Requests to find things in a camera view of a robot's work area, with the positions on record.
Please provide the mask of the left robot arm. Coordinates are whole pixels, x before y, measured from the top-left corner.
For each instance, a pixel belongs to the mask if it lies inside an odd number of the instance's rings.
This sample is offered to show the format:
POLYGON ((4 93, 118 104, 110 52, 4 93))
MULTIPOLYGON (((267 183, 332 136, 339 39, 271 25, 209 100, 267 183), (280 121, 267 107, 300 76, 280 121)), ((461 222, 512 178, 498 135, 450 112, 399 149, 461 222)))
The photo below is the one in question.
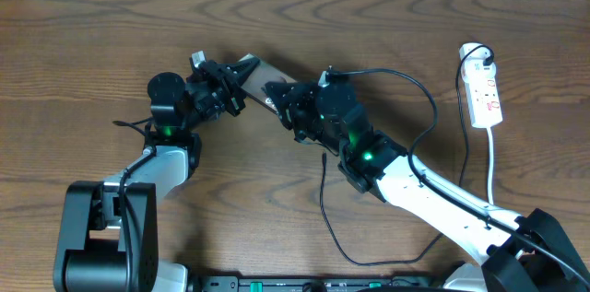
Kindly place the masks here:
POLYGON ((218 64, 196 53, 187 78, 166 72, 147 84, 151 115, 131 123, 141 156, 102 181, 75 181, 65 203, 53 267, 57 291, 197 291, 189 269, 159 259, 157 204, 199 165, 197 125, 244 109, 251 56, 218 64))

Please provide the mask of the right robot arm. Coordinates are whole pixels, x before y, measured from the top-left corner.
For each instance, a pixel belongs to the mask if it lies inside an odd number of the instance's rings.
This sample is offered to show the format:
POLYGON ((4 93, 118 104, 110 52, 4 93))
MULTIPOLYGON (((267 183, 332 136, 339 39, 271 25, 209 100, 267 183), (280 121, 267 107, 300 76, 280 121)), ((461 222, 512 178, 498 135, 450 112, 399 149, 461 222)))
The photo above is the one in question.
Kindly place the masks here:
POLYGON ((297 139, 337 152, 357 191, 421 218, 472 257, 476 265, 458 269, 447 288, 588 290, 589 271, 553 216, 500 208, 433 172, 412 148, 373 129, 350 84, 268 82, 264 92, 297 139))

